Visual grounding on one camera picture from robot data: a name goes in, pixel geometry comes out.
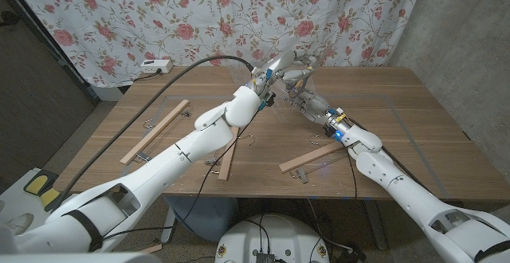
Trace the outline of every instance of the wooden stick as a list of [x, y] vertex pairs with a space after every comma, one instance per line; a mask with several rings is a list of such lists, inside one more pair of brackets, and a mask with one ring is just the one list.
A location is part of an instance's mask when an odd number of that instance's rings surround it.
[[220, 174], [218, 176], [219, 180], [228, 180], [229, 179], [229, 172], [230, 172], [230, 166], [232, 165], [232, 158], [233, 158], [233, 150], [236, 148], [236, 139], [237, 139], [237, 133], [239, 132], [239, 128], [232, 127], [233, 132], [233, 139], [230, 140], [229, 144], [226, 145], [226, 148], [229, 148], [230, 144], [233, 144], [233, 146], [223, 155], [222, 165], [220, 166]]
[[338, 151], [342, 147], [343, 147], [343, 145], [341, 143], [334, 142], [334, 143], [328, 144], [327, 146], [318, 148], [314, 151], [310, 151], [309, 153], [302, 155], [300, 157], [297, 157], [295, 159], [291, 159], [287, 163], [282, 163], [280, 165], [281, 173], [291, 171], [294, 168], [298, 168], [306, 163], [310, 163], [320, 157], [323, 157], [325, 155], [332, 153], [333, 151]]
[[140, 252], [153, 253], [153, 252], [156, 252], [156, 251], [160, 251], [162, 248], [163, 248], [163, 245], [158, 244], [156, 246], [152, 246], [152, 247], [146, 248], [144, 250], [140, 250]]
[[188, 100], [183, 100], [177, 107], [175, 107], [168, 116], [157, 124], [146, 136], [140, 140], [121, 160], [123, 164], [129, 163], [138, 151], [143, 150], [167, 125], [190, 103]]

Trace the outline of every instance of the white power strip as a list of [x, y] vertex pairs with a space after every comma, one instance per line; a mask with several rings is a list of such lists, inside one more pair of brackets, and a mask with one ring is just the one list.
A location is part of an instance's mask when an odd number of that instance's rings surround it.
[[156, 73], [158, 69], [161, 69], [161, 73], [169, 73], [172, 67], [170, 60], [145, 60], [140, 65], [143, 73]]

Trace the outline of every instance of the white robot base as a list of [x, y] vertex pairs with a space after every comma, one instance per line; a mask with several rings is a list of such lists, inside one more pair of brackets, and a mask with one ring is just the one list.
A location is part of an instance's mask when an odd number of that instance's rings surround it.
[[[273, 259], [282, 259], [288, 263], [329, 262], [324, 241], [315, 230], [303, 222], [282, 214], [264, 214], [262, 221], [260, 215], [248, 220], [251, 222], [241, 221], [223, 235], [218, 243], [214, 262], [259, 262], [262, 257], [272, 255]], [[270, 252], [268, 236], [264, 230], [259, 230], [258, 224], [261, 224], [268, 233]]]

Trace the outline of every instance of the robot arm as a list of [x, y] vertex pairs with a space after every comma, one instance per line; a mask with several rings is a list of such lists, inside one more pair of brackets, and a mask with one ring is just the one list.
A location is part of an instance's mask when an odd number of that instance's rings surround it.
[[230, 127], [246, 126], [262, 103], [250, 88], [240, 87], [234, 96], [201, 115], [193, 132], [137, 171], [64, 202], [43, 226], [15, 237], [13, 253], [111, 251], [126, 234], [104, 237], [132, 229], [169, 185], [197, 160], [224, 147], [233, 138]]
[[288, 99], [328, 137], [343, 143], [359, 172], [384, 188], [418, 224], [446, 262], [504, 262], [510, 259], [510, 226], [480, 211], [446, 204], [404, 175], [383, 150], [378, 136], [350, 125], [341, 108], [308, 90]]

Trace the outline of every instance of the floral curtain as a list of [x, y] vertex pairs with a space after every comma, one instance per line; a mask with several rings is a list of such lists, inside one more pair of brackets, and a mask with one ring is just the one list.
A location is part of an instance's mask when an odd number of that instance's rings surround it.
[[26, 1], [90, 84], [114, 87], [131, 84], [143, 59], [257, 62], [330, 43], [326, 65], [384, 65], [416, 0]]

